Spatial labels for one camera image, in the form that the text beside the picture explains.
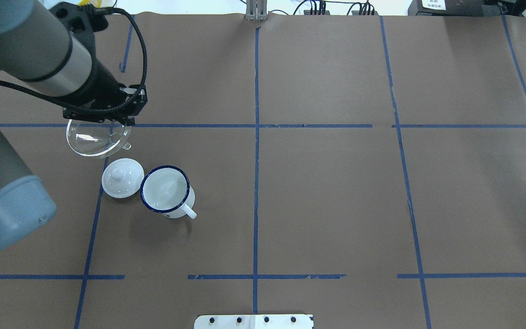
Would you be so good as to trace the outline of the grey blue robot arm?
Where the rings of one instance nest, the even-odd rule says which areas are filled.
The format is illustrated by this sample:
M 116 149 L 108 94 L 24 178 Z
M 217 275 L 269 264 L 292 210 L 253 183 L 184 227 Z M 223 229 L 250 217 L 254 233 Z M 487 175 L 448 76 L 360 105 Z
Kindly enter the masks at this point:
M 99 61 L 95 33 L 108 27 L 108 16 L 130 21 L 142 49 L 142 76 L 127 86 Z M 106 158 L 125 148 L 129 132 L 147 104 L 147 48 L 134 18 L 125 9 L 60 2 L 47 9 L 37 0 L 0 0 L 0 87 L 60 106 L 69 120 L 67 140 L 79 151 L 84 138 L 79 122 L 121 125 L 102 140 L 104 148 L 86 153 Z M 0 251 L 52 219 L 57 207 L 21 156 L 0 131 Z

